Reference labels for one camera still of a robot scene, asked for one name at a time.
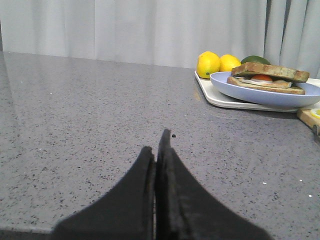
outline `black object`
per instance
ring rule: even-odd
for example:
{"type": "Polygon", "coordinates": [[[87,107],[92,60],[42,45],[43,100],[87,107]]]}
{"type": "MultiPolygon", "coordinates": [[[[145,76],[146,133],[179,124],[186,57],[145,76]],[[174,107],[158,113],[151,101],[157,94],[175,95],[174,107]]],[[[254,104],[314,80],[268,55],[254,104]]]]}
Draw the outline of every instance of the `black object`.
{"type": "Polygon", "coordinates": [[[105,196],[60,222],[51,240],[151,240],[154,193],[157,240],[272,240],[212,197],[170,146],[165,129],[157,163],[141,150],[123,179],[105,196]]]}
{"type": "Polygon", "coordinates": [[[197,182],[170,147],[167,129],[159,144],[155,196],[157,240],[272,240],[197,182]]]}
{"type": "Polygon", "coordinates": [[[60,222],[51,240],[151,240],[153,239],[154,181],[156,165],[151,147],[105,196],[60,222]]]}

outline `lemon slice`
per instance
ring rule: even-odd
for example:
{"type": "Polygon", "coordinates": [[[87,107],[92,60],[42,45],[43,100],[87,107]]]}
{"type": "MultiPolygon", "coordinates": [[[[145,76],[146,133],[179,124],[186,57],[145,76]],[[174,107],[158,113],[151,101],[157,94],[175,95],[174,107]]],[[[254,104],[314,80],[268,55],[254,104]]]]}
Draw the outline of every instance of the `lemon slice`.
{"type": "Polygon", "coordinates": [[[313,108],[310,110],[310,114],[317,119],[320,119],[320,108],[313,108]]]}

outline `wooden cutting board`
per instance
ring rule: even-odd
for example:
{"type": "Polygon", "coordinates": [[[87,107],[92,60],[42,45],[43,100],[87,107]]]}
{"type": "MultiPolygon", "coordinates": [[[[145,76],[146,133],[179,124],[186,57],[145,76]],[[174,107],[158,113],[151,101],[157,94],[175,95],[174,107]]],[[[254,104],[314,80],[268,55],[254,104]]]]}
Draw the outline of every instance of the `wooden cutting board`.
{"type": "Polygon", "coordinates": [[[320,118],[316,118],[310,114],[310,109],[300,108],[296,112],[297,117],[312,129],[314,125],[320,126],[320,118]]]}

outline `granite countertop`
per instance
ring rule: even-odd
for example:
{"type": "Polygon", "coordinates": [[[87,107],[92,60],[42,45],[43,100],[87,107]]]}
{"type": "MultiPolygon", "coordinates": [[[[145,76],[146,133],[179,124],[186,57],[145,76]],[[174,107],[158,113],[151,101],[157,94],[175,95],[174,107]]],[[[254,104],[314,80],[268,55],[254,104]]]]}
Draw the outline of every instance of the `granite countertop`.
{"type": "Polygon", "coordinates": [[[294,113],[209,104],[194,69],[0,52],[0,238],[107,193],[162,132],[227,207],[276,240],[320,239],[320,146],[294,113]]]}

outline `sandwich filling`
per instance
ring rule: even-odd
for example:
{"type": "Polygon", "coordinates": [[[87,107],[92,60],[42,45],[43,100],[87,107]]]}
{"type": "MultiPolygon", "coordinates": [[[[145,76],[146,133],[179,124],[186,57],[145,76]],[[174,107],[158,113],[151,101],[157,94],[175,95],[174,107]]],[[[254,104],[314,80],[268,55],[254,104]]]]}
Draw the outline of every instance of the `sandwich filling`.
{"type": "Polygon", "coordinates": [[[252,78],[244,78],[240,77],[238,80],[242,83],[253,84],[263,87],[273,87],[273,88],[281,88],[288,89],[291,88],[292,82],[288,82],[285,80],[273,80],[268,75],[258,74],[254,75],[252,78]]]}

